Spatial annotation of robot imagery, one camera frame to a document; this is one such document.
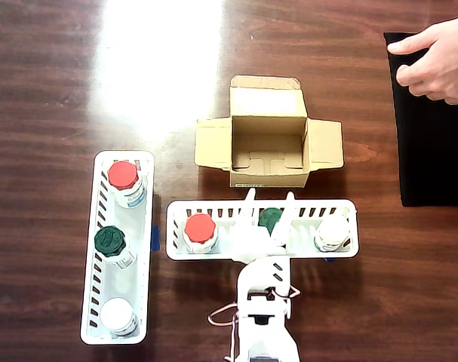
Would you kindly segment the person's bare hand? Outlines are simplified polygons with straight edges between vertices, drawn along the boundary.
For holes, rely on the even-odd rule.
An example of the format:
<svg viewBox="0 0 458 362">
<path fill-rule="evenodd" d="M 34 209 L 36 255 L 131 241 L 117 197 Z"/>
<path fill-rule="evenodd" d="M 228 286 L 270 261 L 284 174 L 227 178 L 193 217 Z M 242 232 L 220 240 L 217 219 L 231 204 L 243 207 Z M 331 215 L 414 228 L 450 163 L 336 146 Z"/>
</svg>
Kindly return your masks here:
<svg viewBox="0 0 458 362">
<path fill-rule="evenodd" d="M 426 54 L 413 65 L 398 68 L 397 82 L 415 97 L 458 105 L 458 18 L 433 24 L 387 46 L 387 51 L 394 55 L 424 49 Z"/>
</svg>

